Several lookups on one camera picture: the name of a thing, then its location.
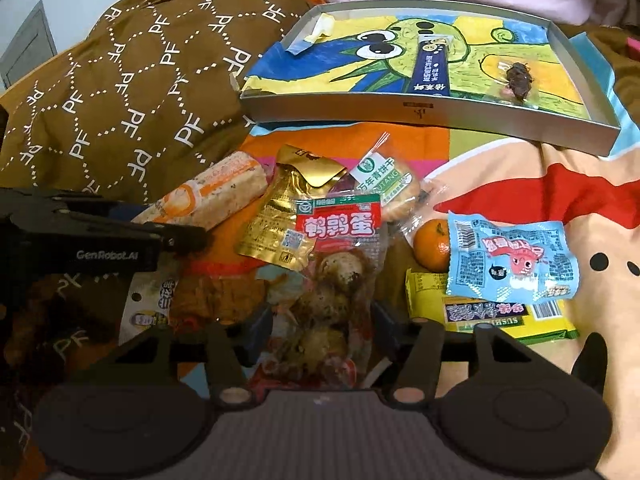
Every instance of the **blue package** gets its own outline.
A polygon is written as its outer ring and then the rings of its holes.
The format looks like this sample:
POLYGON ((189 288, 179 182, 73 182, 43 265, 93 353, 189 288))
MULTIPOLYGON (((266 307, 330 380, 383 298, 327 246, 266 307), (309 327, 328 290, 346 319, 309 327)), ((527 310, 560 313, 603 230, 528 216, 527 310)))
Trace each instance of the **blue package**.
POLYGON ((540 304, 578 289, 578 261, 562 222, 498 227, 482 215, 450 212, 449 233, 449 296, 540 304))
POLYGON ((449 96, 449 49, 446 36, 418 35, 418 54, 409 92, 449 96))

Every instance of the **yellow snack package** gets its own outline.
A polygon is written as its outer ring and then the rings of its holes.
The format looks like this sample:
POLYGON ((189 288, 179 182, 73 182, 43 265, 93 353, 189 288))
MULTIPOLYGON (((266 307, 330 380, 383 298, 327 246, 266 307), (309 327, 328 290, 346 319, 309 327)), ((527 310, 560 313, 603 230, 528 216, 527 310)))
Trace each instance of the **yellow snack package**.
POLYGON ((236 252, 300 272, 315 240, 296 231, 294 199, 324 198, 346 173, 339 162, 284 144, 258 214, 248 223, 236 252))
POLYGON ((525 344, 575 339, 578 331, 565 317, 564 300, 537 305, 447 296, 447 274, 407 270, 404 280, 409 317, 433 319, 451 332, 472 332, 491 323, 525 344))

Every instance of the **black dot on bedsheet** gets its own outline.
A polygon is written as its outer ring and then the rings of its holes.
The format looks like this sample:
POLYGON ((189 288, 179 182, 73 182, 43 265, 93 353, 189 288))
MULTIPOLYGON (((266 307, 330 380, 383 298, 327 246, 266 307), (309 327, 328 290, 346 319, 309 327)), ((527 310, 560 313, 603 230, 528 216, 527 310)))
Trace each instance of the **black dot on bedsheet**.
POLYGON ((609 267, 609 259, 605 253, 595 253, 589 260, 589 265, 593 270, 604 270, 609 267))
POLYGON ((629 269, 629 272, 631 272, 634 276, 640 276, 640 269, 635 263, 627 262, 626 268, 629 269))

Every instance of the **orange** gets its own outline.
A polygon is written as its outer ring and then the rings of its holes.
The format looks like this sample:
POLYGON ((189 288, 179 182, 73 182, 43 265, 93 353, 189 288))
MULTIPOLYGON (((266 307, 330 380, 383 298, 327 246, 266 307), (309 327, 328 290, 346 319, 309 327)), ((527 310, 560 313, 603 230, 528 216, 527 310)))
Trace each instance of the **orange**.
POLYGON ((429 272, 449 272, 451 246, 446 220, 429 220, 418 229, 414 237, 414 256, 429 272))

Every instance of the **red shape on bedsheet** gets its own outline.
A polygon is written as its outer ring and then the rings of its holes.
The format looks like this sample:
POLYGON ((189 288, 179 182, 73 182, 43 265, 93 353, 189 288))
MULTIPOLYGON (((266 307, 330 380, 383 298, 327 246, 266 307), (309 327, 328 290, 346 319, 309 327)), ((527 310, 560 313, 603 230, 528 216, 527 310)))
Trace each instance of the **red shape on bedsheet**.
POLYGON ((640 180, 614 186, 600 176, 549 166, 539 178, 511 178, 477 187, 464 195, 439 203, 436 211, 479 213, 488 220, 527 224, 597 213, 626 229, 640 225, 640 180))

